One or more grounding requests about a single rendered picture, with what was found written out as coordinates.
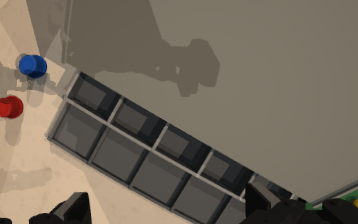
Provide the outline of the blue plug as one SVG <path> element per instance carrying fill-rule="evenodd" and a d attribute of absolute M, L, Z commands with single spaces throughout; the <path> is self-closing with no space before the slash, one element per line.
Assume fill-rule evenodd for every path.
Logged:
<path fill-rule="evenodd" d="M 24 75 L 31 78 L 40 78 L 47 71 L 47 63 L 39 55 L 25 55 L 19 62 L 19 69 Z"/>

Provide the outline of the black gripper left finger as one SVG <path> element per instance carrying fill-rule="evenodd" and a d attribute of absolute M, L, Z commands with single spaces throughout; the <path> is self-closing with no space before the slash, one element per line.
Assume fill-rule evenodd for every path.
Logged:
<path fill-rule="evenodd" d="M 74 192 L 49 213 L 41 213 L 29 219 L 29 224 L 92 224 L 89 195 Z M 9 218 L 0 218 L 0 224 L 12 224 Z"/>

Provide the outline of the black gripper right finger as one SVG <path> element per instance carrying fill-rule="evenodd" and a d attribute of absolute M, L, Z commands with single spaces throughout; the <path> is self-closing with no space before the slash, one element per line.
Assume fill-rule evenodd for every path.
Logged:
<path fill-rule="evenodd" d="M 286 200 L 260 182 L 246 183 L 246 219 L 239 224 L 358 224 L 358 207 L 347 200 L 325 200 L 322 210 L 305 207 L 304 202 Z"/>

